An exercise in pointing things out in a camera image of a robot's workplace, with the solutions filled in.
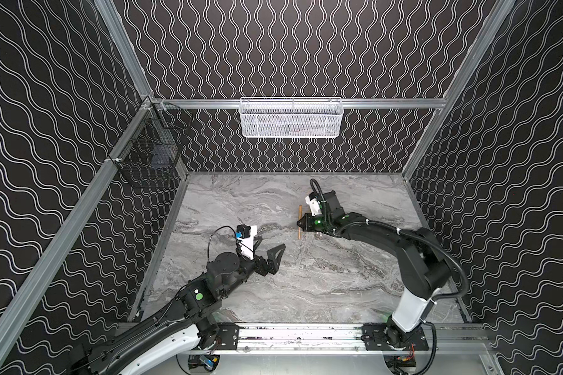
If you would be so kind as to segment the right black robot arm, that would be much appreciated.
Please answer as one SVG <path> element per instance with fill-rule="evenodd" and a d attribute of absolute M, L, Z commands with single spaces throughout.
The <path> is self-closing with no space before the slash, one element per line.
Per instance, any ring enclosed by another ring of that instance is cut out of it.
<path fill-rule="evenodd" d="M 364 242 L 396 258 L 404 290 L 389 324 L 405 334 L 414 331 L 452 276 L 448 259 L 437 244 L 422 229 L 402 230 L 359 212 L 345 212 L 334 191 L 311 192 L 305 203 L 309 211 L 297 221 L 302 231 Z"/>

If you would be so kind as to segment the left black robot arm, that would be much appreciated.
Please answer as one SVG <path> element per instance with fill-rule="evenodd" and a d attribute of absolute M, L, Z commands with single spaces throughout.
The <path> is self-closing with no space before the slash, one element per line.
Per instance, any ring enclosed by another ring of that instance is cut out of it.
<path fill-rule="evenodd" d="M 284 244 L 251 259 L 225 252 L 206 271 L 180 288 L 160 310 L 101 345 L 70 352 L 68 374 L 144 374 L 166 360 L 195 348 L 208 349 L 220 328 L 214 313 L 250 276 L 279 271 Z"/>

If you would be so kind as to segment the aluminium horizontal back bar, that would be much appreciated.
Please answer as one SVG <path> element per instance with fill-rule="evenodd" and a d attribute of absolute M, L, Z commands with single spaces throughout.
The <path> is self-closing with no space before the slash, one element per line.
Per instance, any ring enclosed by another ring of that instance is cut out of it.
<path fill-rule="evenodd" d="M 344 109 L 442 109 L 443 98 L 241 98 L 241 99 L 155 99 L 157 103 L 179 109 L 232 109 L 245 105 L 262 108 L 289 108 L 291 106 L 335 106 Z"/>

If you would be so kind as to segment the aluminium left side bar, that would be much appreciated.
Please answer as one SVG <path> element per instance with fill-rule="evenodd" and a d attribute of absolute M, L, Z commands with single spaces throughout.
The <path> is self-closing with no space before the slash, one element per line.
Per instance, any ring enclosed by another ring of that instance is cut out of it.
<path fill-rule="evenodd" d="M 84 229 L 90 216 L 99 204 L 104 192 L 117 173 L 115 159 L 123 156 L 124 150 L 139 129 L 147 113 L 150 112 L 152 102 L 146 97 L 137 113 L 132 118 L 127 129 L 119 137 L 117 144 L 104 160 L 89 186 L 84 190 L 81 198 L 65 219 L 63 225 L 56 232 L 55 237 L 48 244 L 47 249 L 34 265 L 30 275 L 23 282 L 19 291 L 0 317 L 0 368 L 12 350 L 20 333 L 36 307 L 40 303 L 48 286 L 56 276 L 59 268 L 67 258 L 77 238 Z"/>

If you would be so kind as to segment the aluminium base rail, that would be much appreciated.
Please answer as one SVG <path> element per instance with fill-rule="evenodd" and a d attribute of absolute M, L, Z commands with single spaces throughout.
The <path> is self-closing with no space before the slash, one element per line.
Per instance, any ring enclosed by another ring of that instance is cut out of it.
<path fill-rule="evenodd" d="M 219 328 L 214 350 L 184 353 L 398 356 L 412 349 L 428 353 L 433 347 L 432 329 L 425 325 L 411 334 L 411 344 L 395 348 L 387 344 L 382 323 L 219 323 Z M 439 323 L 436 337 L 437 354 L 484 353 L 489 348 L 488 335 L 479 324 Z"/>

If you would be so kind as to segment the aluminium corner post right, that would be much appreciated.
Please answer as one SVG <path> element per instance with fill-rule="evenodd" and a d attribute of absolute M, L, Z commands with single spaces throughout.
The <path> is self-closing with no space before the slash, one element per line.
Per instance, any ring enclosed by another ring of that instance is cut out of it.
<path fill-rule="evenodd" d="M 514 4 L 514 0 L 495 1 L 489 16 L 484 20 L 474 42 L 472 42 L 462 64 L 443 96 L 443 107 L 437 109 L 432 115 L 430 122 L 422 133 L 422 137 L 420 137 L 403 169 L 402 176 L 406 181 L 410 181 L 413 177 L 434 137 L 436 137 L 447 115 L 452 111 L 456 101 L 460 98 L 467 83 L 478 68 L 481 59 L 500 30 L 502 23 L 512 11 Z"/>

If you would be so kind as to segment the aluminium corner post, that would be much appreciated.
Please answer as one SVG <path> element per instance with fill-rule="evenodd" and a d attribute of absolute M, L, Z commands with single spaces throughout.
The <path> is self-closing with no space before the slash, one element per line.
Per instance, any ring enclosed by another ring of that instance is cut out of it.
<path fill-rule="evenodd" d="M 436 137 L 447 115 L 452 111 L 456 101 L 460 98 L 467 83 L 478 68 L 481 59 L 500 30 L 502 23 L 512 11 L 514 4 L 514 0 L 495 1 L 489 16 L 484 20 L 474 42 L 472 42 L 462 64 L 443 96 L 443 107 L 437 109 L 432 115 L 430 122 L 422 133 L 422 137 L 420 137 L 403 169 L 402 176 L 406 181 L 410 181 L 413 177 L 434 137 Z"/>
<path fill-rule="evenodd" d="M 123 20 L 114 2 L 111 0 L 96 0 L 95 5 L 109 31 L 115 47 L 119 51 L 124 67 L 129 73 L 136 91 L 142 97 L 148 96 L 153 98 L 153 90 L 140 65 L 134 46 L 125 30 Z"/>

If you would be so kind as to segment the aluminium corner post left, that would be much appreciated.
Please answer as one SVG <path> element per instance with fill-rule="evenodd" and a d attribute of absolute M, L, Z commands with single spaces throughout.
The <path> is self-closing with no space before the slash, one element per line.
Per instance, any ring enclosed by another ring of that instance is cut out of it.
<path fill-rule="evenodd" d="M 153 98 L 153 90 L 140 65 L 134 46 L 125 30 L 123 20 L 114 2 L 111 0 L 96 0 L 95 5 L 109 31 L 115 47 L 119 51 L 124 67 L 129 73 L 136 91 L 142 97 L 148 96 Z"/>

